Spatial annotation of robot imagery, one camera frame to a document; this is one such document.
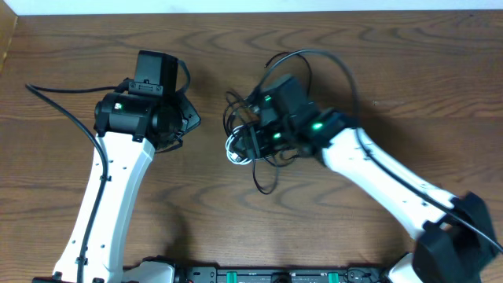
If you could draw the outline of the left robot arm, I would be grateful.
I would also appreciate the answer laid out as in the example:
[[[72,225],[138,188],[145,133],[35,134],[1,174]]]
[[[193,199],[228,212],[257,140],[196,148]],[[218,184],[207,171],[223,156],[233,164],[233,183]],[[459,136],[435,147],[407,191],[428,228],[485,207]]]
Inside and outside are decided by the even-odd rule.
[[[93,166],[79,213],[60,259],[49,277],[35,282],[176,282],[173,264],[161,257],[125,269],[123,253],[141,181],[153,157],[183,145],[200,125],[187,99],[189,84],[177,87],[185,62],[166,53],[142,50],[135,75],[106,95],[94,109],[89,130],[61,106],[57,110],[94,145]]]

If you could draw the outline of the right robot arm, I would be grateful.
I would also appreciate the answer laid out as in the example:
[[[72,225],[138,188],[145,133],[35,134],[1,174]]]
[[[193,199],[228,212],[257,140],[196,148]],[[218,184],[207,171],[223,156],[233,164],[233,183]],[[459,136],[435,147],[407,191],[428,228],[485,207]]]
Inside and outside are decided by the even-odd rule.
[[[329,170],[357,184],[386,208],[415,240],[384,273],[388,282],[479,282],[498,254],[484,201],[474,193],[456,197],[415,175],[376,145],[356,121],[322,111],[301,83],[285,75],[244,101],[258,119],[232,129],[229,160],[272,164],[287,150],[318,157]]]

